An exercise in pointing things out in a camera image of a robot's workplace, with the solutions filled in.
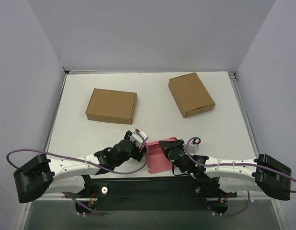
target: wall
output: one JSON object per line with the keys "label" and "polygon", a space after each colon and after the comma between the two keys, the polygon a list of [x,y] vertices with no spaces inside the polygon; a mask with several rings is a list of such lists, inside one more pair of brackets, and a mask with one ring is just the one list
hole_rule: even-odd
{"label": "wall", "polygon": [[[0,230],[19,213],[8,151],[45,146],[64,71],[25,0],[0,0]],[[12,157],[21,165],[27,153]]]}
{"label": "wall", "polygon": [[275,0],[28,0],[66,70],[236,70]]}
{"label": "wall", "polygon": [[[237,82],[259,152],[291,167],[296,178],[296,0],[276,1],[237,71]],[[295,230],[296,195],[282,204]]]}

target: purple cable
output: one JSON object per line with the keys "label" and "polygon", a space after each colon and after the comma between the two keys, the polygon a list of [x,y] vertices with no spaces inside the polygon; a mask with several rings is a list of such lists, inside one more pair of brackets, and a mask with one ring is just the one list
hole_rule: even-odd
{"label": "purple cable", "polygon": [[[110,173],[115,173],[115,174],[120,174],[120,175],[127,175],[127,174],[133,174],[133,173],[136,173],[138,171],[140,171],[141,169],[143,169],[145,167],[145,165],[147,164],[147,160],[148,160],[148,155],[149,155],[149,148],[148,148],[148,145],[147,145],[147,142],[145,141],[145,139],[140,135],[140,133],[135,130],[135,132],[138,134],[138,136],[143,140],[144,144],[145,144],[145,147],[146,147],[146,154],[145,154],[145,163],[138,169],[134,170],[134,171],[131,171],[131,172],[116,172],[116,171],[113,171],[113,170],[110,170],[110,169],[107,169],[107,168],[104,168],[98,164],[95,164],[93,162],[90,162],[90,161],[84,161],[84,160],[81,160],[81,159],[78,159],[78,158],[74,158],[74,157],[66,157],[66,156],[62,156],[62,155],[58,155],[58,154],[54,154],[54,153],[51,153],[51,152],[47,152],[47,151],[42,151],[42,150],[38,150],[38,149],[16,149],[16,150],[13,150],[11,152],[9,152],[7,155],[6,155],[6,160],[8,161],[8,163],[14,167],[15,169],[19,169],[18,166],[16,166],[14,163],[11,162],[10,160],[10,155],[13,154],[13,153],[16,153],[16,152],[39,152],[39,153],[43,153],[43,154],[46,154],[46,155],[50,155],[50,156],[53,156],[53,157],[60,157],[60,158],[64,158],[64,159],[67,159],[67,160],[71,160],[71,161],[79,161],[79,162],[83,162],[83,163],[87,163],[87,164],[91,164],[93,166],[96,166],[98,168],[101,168],[103,170],[106,170]],[[92,210],[91,208],[87,207],[86,205],[82,204],[80,201],[74,199],[73,197],[69,196],[67,193],[63,193],[66,197],[72,199],[73,201],[75,201],[77,204],[79,204],[80,206],[84,207],[85,209],[89,210],[91,213],[93,214],[96,214],[96,215],[99,215],[99,216],[103,216],[103,213],[102,212],[96,212],[94,210]]]}
{"label": "purple cable", "polygon": [[78,158],[74,158],[74,157],[67,157],[67,156],[62,156],[62,155],[58,155],[58,154],[55,154],[55,153],[51,153],[51,152],[47,152],[47,151],[42,151],[42,150],[38,150],[38,149],[16,149],[16,150],[13,150],[11,152],[9,152],[7,155],[6,155],[6,160],[8,161],[8,163],[13,166],[15,169],[19,169],[19,167],[17,167],[15,164],[13,164],[10,160],[10,155],[13,154],[13,153],[16,153],[16,152],[39,152],[39,153],[43,153],[43,154],[46,154],[46,155],[50,155],[50,156],[53,156],[53,157],[59,157],[59,158],[63,158],[63,159],[67,159],[67,160],[71,160],[71,161],[79,161],[79,162],[82,162],[82,163],[87,163],[87,164],[91,164],[93,166],[96,166],[100,169],[103,169],[105,171],[108,171],[110,173],[115,173],[115,174],[120,174],[120,175],[128,175],[128,174],[133,174],[133,173],[136,173],[140,170],[142,170],[146,164],[147,164],[147,156],[149,155],[149,149],[148,149],[148,145],[147,145],[147,142],[145,141],[145,139],[140,135],[139,132],[136,131],[136,133],[139,135],[139,137],[143,140],[145,146],[146,146],[146,154],[145,154],[145,163],[139,167],[138,169],[134,170],[134,171],[131,171],[131,172],[116,172],[116,171],[113,171],[113,170],[110,170],[110,169],[107,169],[107,168],[104,168],[103,166],[101,165],[98,165],[96,163],[93,163],[93,162],[90,162],[90,161],[85,161],[85,160],[82,160],[82,159],[78,159]]}
{"label": "purple cable", "polygon": [[222,217],[232,217],[232,216],[236,216],[236,215],[238,215],[238,214],[240,214],[240,213],[242,213],[243,211],[245,211],[246,209],[248,209],[248,207],[249,207],[249,205],[250,205],[250,193],[249,193],[249,191],[247,191],[247,193],[248,193],[248,201],[247,201],[247,205],[244,207],[244,208],[242,208],[240,211],[237,211],[237,212],[234,212],[234,213],[229,213],[229,214],[219,214],[219,213],[217,213],[217,212],[214,212],[216,215],[218,215],[218,216],[222,216]]}
{"label": "purple cable", "polygon": [[[190,152],[189,152],[189,150],[188,150],[188,146],[189,146],[190,142],[191,142],[192,140],[195,140],[195,139],[200,140],[200,138],[198,138],[198,137],[193,137],[193,138],[189,139],[189,141],[186,143],[186,153],[187,153],[188,157],[191,159],[191,161],[194,162],[195,164],[198,164],[198,165],[200,165],[200,166],[204,166],[204,167],[215,167],[215,166],[218,166],[218,164],[201,164],[201,163],[195,161],[195,160],[191,157]],[[234,165],[235,165],[235,166],[243,166],[243,165],[245,165],[245,166],[253,166],[253,167],[260,168],[260,169],[265,169],[265,170],[271,171],[271,172],[273,172],[273,173],[276,173],[276,174],[278,174],[278,175],[280,175],[280,176],[283,176],[283,177],[285,177],[285,178],[287,178],[287,179],[289,179],[289,180],[291,180],[291,181],[294,181],[294,182],[296,183],[296,179],[295,179],[295,178],[293,178],[293,177],[291,177],[291,176],[289,176],[289,175],[286,175],[286,174],[283,173],[283,172],[279,172],[279,171],[277,171],[277,170],[275,170],[275,169],[271,169],[271,168],[268,168],[268,167],[263,166],[263,165],[251,164],[251,163],[235,163]],[[233,166],[233,164],[232,164],[232,163],[220,163],[219,166]]]}

